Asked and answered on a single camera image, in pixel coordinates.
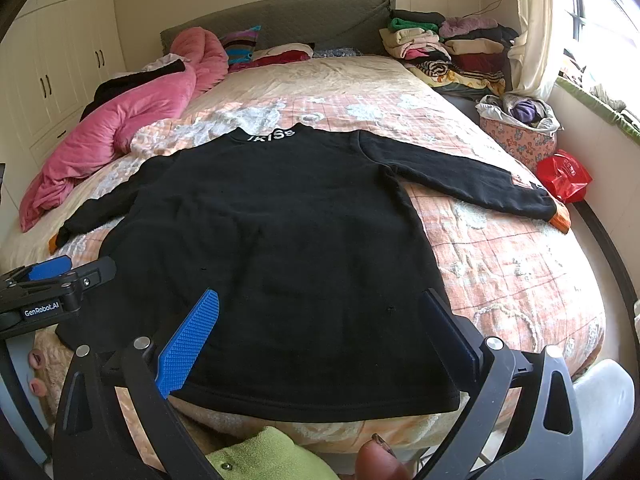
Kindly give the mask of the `person's right hand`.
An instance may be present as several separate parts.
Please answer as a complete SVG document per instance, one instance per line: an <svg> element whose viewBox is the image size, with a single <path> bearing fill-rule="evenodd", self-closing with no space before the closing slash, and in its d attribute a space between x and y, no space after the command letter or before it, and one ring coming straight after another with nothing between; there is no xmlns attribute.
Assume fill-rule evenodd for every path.
<svg viewBox="0 0 640 480"><path fill-rule="evenodd" d="M411 480L407 467L378 434L359 450L355 464L356 480Z"/></svg>

